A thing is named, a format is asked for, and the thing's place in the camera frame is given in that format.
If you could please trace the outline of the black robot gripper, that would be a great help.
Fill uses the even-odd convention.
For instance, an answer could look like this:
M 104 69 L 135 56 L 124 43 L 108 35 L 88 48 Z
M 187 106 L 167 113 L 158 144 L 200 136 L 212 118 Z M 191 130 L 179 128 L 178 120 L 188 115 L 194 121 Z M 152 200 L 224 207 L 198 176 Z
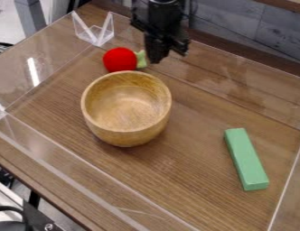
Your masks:
M 158 64 L 168 56 L 168 45 L 180 55 L 188 53 L 190 39 L 183 29 L 186 0 L 131 0 L 131 26 L 143 33 L 147 59 Z

